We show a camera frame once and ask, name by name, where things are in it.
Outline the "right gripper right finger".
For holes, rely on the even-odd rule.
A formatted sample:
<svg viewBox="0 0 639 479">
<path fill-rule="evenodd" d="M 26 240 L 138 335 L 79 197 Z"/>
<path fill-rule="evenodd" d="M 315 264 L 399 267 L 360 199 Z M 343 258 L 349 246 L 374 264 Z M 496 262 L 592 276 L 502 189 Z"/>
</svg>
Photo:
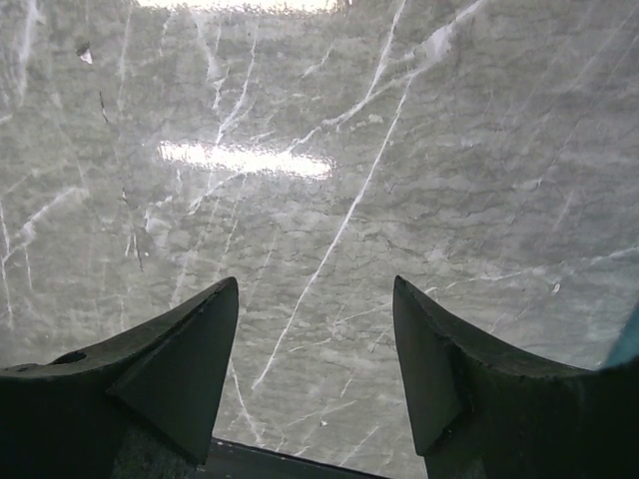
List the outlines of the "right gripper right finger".
<svg viewBox="0 0 639 479">
<path fill-rule="evenodd" d="M 444 309 L 402 277 L 395 343 L 431 478 L 634 478 L 638 378 L 556 362 Z"/>
</svg>

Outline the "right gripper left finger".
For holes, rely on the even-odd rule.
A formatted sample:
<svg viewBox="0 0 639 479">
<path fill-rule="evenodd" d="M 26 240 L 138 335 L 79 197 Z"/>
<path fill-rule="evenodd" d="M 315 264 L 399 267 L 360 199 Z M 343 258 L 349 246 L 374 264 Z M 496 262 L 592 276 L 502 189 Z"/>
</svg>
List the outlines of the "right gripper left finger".
<svg viewBox="0 0 639 479">
<path fill-rule="evenodd" d="M 239 315 L 228 277 L 47 364 L 1 372 L 5 478 L 192 478 L 209 453 Z"/>
</svg>

